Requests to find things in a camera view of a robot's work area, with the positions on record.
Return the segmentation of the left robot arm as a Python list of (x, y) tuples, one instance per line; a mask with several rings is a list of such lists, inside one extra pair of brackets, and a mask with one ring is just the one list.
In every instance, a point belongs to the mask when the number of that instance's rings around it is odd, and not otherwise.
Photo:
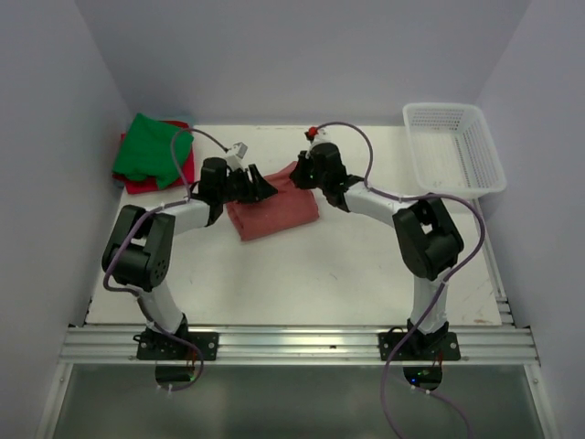
[(186, 188), (186, 198), (152, 209), (125, 205), (120, 210), (101, 258), (103, 286), (131, 294), (146, 320), (135, 337), (142, 360), (204, 362), (215, 340), (190, 334), (186, 315), (177, 306), (166, 276), (175, 236), (216, 223), (230, 202), (258, 203), (278, 190), (255, 165), (229, 166), (227, 160), (208, 158), (200, 179)]

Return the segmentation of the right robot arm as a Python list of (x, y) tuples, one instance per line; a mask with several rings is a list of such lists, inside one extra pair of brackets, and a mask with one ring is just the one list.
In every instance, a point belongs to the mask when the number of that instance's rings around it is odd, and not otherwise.
[(344, 212), (390, 226), (402, 261), (413, 274), (413, 307), (404, 331), (378, 334), (380, 358), (401, 361), (462, 358), (456, 334), (449, 330), (444, 277), (458, 262), (463, 238), (438, 198), (399, 202), (368, 190), (362, 177), (350, 175), (336, 145), (320, 143), (302, 151), (290, 174), (300, 189), (321, 190), (326, 201)]

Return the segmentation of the salmon pink t shirt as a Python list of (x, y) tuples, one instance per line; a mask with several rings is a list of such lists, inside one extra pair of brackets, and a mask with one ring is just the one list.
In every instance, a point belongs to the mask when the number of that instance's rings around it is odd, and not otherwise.
[(242, 241), (254, 241), (274, 233), (303, 226), (320, 218), (314, 193), (299, 189), (290, 179), (296, 161), (265, 179), (278, 193), (258, 203), (230, 202), (229, 219)]

